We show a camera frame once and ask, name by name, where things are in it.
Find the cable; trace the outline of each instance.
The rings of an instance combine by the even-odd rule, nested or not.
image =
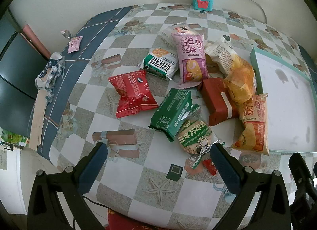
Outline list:
[[[110,209],[110,208],[109,208],[109,207],[107,207],[106,205],[103,205],[103,204],[97,203],[97,202],[95,202],[95,201],[92,201],[91,199],[89,199],[89,198],[88,198],[88,197],[86,197],[86,196],[83,196],[83,198],[85,198],[85,199],[89,200],[89,201],[90,201],[90,202],[92,202],[93,204],[96,204],[96,205],[99,205],[99,206],[105,207],[105,208],[107,208],[107,209]]]
[[[263,8],[259,5],[259,3],[255,2],[254,0],[251,0],[251,1],[254,2],[262,10],[264,18],[265,18],[265,23],[267,24],[267,17],[266,17],[266,14],[265,14]]]

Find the dark red box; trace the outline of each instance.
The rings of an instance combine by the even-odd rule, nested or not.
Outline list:
[[[210,112],[209,125],[217,125],[229,118],[239,117],[236,103],[230,98],[223,79],[205,79],[198,89]]]

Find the pink swiss roll package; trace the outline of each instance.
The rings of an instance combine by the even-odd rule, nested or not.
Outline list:
[[[179,89],[197,86],[208,78],[203,35],[172,33],[180,62]]]
[[[81,42],[82,38],[83,38],[83,36],[78,36],[78,37],[74,37],[70,40],[69,45],[68,45],[67,54],[74,52],[74,51],[79,51],[79,46],[80,46],[80,42]]]

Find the screw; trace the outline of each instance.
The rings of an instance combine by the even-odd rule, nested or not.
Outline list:
[[[249,167],[249,166],[246,166],[246,167],[244,168],[244,170],[245,170],[246,172],[248,172],[248,173],[251,173],[251,172],[253,171],[253,168],[252,168],[252,167]]]
[[[44,173],[44,171],[42,169],[39,169],[36,171],[37,176],[41,176],[43,173]]]
[[[67,168],[65,168],[66,173],[71,173],[73,170],[74,170],[74,167],[72,166],[68,166]]]
[[[281,176],[281,172],[278,171],[278,170],[274,170],[274,174],[275,174],[276,176]]]

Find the checkered tablecloth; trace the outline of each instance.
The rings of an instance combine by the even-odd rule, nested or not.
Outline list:
[[[168,229],[212,229],[224,215],[234,195],[224,185],[219,173],[212,176],[204,168],[202,173],[191,175],[183,170],[178,182],[166,179],[170,165],[184,166],[189,155],[177,141],[170,143],[159,131],[148,128],[154,110],[117,119],[115,112],[119,95],[108,82],[108,77],[139,70],[138,63],[154,48],[170,49],[158,36],[159,30],[179,22],[195,24],[193,28],[204,33],[208,42],[223,35],[231,37],[234,50],[249,60],[253,46],[273,53],[291,65],[301,65],[309,75],[297,43],[282,32],[252,18],[228,10],[200,13],[187,5],[145,4],[134,8],[95,52],[84,69],[69,97],[69,104],[50,149],[50,160],[60,170],[76,165],[94,147],[92,134],[99,131],[135,129],[139,158],[118,158],[106,161],[89,195],[117,212],[131,218]],[[113,55],[121,55],[121,66],[92,76],[91,64]],[[150,90],[160,104],[170,88],[176,87],[179,76],[166,81],[153,75],[146,76]],[[209,112],[201,95],[191,90],[193,103],[202,105],[202,116]],[[214,127],[218,138],[230,146],[239,137],[242,126],[238,119],[229,119]],[[294,199],[288,160],[291,154],[271,153],[269,156],[241,153],[226,148],[246,165],[251,163],[258,172],[280,170],[290,200]],[[317,154],[303,154],[312,173]],[[256,194],[241,227],[245,226],[255,209]]]

